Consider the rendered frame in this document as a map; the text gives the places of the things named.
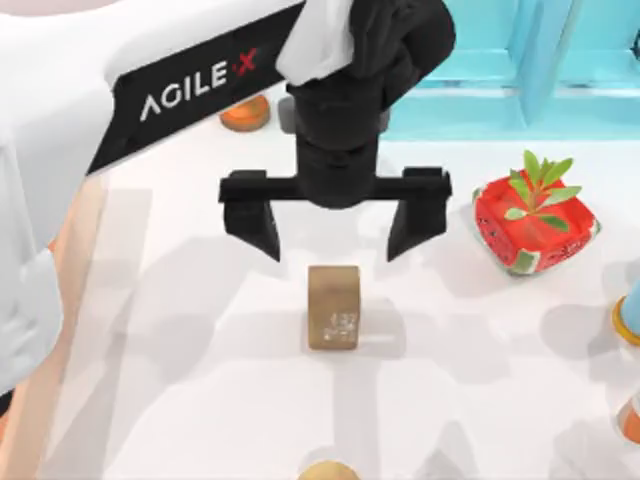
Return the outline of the orange cone-shaped thing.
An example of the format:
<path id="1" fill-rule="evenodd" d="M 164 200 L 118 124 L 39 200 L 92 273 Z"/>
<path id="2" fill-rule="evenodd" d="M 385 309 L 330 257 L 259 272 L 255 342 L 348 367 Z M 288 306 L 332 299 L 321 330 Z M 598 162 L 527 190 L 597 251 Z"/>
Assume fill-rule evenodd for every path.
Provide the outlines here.
<path id="1" fill-rule="evenodd" d="M 621 435 L 640 446 L 640 392 L 622 406 L 617 415 L 617 423 Z"/>

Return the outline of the watermelon pattern plant pot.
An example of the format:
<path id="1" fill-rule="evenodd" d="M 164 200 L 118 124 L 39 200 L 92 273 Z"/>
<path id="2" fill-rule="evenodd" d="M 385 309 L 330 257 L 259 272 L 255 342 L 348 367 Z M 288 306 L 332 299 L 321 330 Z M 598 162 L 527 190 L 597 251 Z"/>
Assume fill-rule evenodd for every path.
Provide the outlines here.
<path id="1" fill-rule="evenodd" d="M 533 275 L 579 253 L 601 223 L 578 198 L 582 188 L 563 176 L 572 158 L 540 160 L 523 152 L 523 167 L 475 189 L 473 217 L 480 238 L 505 270 Z"/>

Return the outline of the blue and yellow cup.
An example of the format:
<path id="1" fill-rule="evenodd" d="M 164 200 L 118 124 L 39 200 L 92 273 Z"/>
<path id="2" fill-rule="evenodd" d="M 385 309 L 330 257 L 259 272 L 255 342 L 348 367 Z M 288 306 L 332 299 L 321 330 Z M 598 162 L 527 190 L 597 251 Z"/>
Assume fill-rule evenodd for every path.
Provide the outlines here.
<path id="1" fill-rule="evenodd" d="M 611 317 L 615 331 L 629 344 L 640 347 L 640 294 L 621 297 Z"/>

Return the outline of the salmon-coloured box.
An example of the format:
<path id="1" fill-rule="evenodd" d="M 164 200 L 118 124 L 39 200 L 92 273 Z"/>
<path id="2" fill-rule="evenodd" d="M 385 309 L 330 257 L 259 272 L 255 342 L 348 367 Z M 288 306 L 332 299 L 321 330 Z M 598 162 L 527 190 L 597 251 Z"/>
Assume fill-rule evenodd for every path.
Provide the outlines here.
<path id="1" fill-rule="evenodd" d="M 106 196 L 101 180 L 86 182 L 52 243 L 63 327 L 49 357 L 15 390 L 0 446 L 0 480 L 35 480 L 46 453 Z"/>

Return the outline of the orange round pot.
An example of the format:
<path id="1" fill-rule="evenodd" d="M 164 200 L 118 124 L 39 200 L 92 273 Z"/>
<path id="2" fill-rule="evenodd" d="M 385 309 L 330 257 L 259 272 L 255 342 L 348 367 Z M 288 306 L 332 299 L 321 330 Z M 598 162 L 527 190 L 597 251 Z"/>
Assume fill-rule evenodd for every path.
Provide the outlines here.
<path id="1" fill-rule="evenodd" d="M 219 115 L 226 128 L 235 132 L 254 132 L 264 127 L 271 118 L 271 108 L 264 95 L 241 102 Z"/>

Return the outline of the light blue rack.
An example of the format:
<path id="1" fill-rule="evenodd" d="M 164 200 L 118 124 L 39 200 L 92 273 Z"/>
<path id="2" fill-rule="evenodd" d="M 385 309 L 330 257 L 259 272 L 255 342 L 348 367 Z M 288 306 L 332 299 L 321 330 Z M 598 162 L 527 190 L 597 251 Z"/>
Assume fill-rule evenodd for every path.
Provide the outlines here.
<path id="1" fill-rule="evenodd" d="M 444 2 L 455 49 L 386 140 L 640 140 L 640 0 Z"/>

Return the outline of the tan round bread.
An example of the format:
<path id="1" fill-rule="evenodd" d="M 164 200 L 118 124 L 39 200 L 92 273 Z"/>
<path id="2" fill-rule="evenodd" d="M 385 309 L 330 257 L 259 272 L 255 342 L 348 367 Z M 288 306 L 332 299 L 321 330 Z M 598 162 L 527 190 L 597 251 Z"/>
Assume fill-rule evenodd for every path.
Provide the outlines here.
<path id="1" fill-rule="evenodd" d="M 322 460 L 305 468 L 297 480 L 361 480 L 350 466 L 334 460 Z"/>

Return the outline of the brown wooden block clock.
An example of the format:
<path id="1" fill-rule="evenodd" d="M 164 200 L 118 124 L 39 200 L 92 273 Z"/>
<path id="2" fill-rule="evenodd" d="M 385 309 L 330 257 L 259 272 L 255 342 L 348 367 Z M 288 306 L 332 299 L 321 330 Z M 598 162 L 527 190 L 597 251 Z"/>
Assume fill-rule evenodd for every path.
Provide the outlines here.
<path id="1" fill-rule="evenodd" d="M 361 316 L 360 270 L 355 265 L 308 268 L 308 345 L 312 350 L 354 350 Z"/>

